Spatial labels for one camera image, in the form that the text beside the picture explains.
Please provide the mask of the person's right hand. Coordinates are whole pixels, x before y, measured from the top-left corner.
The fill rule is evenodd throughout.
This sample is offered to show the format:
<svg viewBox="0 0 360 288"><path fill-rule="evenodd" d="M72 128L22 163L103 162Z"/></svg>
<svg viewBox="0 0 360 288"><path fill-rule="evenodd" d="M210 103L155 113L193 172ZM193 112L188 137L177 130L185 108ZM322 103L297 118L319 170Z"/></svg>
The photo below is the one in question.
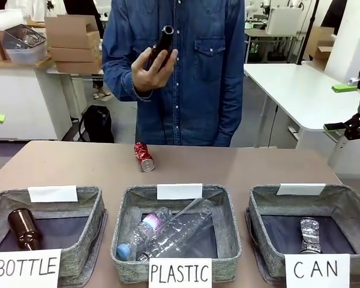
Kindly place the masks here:
<svg viewBox="0 0 360 288"><path fill-rule="evenodd" d="M151 55L151 48L147 47L131 65L132 81L139 92L147 92L153 89L163 88L172 75L178 55L174 49L164 67L161 67L168 52L162 50L149 70L145 70L145 64Z"/></svg>

